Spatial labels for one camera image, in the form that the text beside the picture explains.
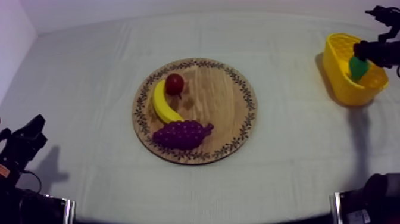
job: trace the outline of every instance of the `white tablecloth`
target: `white tablecloth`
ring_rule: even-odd
[[[0,107],[12,130],[41,113],[46,146],[28,165],[43,192],[77,213],[133,223],[268,223],[329,211],[328,196],[375,172],[400,172],[400,79],[367,108],[329,96],[318,67],[328,34],[370,41],[368,27],[266,13],[110,21],[40,36]],[[180,166],[150,153],[131,121],[133,97],[162,65],[219,60],[258,100],[250,139],[230,157]],[[24,177],[19,186],[35,189]]]

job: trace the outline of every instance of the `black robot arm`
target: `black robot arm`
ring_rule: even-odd
[[[375,19],[388,27],[389,33],[378,36],[378,41],[361,41],[354,45],[354,56],[360,60],[370,60],[379,67],[392,68],[400,66],[400,41],[387,42],[395,38],[400,31],[400,9],[396,7],[376,6],[373,10],[366,11]]]

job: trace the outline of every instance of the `yellow basket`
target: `yellow basket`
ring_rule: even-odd
[[[353,57],[353,45],[361,40],[344,33],[328,36],[323,64],[337,100],[345,105],[364,105],[389,84],[383,68],[370,61],[369,71],[358,83],[350,79],[349,60]]]

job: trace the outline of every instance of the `wire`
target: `wire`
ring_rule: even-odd
[[[39,190],[36,191],[36,193],[40,194],[40,192],[42,191],[42,181],[40,180],[40,178],[35,173],[33,173],[32,171],[23,170],[22,173],[29,173],[29,174],[31,174],[31,175],[36,177],[37,181],[39,182]]]

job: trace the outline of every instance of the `wooden plate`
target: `wooden plate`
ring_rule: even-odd
[[[164,124],[152,105],[158,81],[169,74],[183,76],[182,99],[166,94],[170,107],[185,120],[214,125],[211,135],[194,150],[163,148],[152,135]],[[166,64],[140,86],[132,108],[133,127],[139,139],[155,155],[179,164],[206,164],[231,155],[249,138],[257,115],[257,100],[250,83],[234,68],[204,58],[187,58]]]

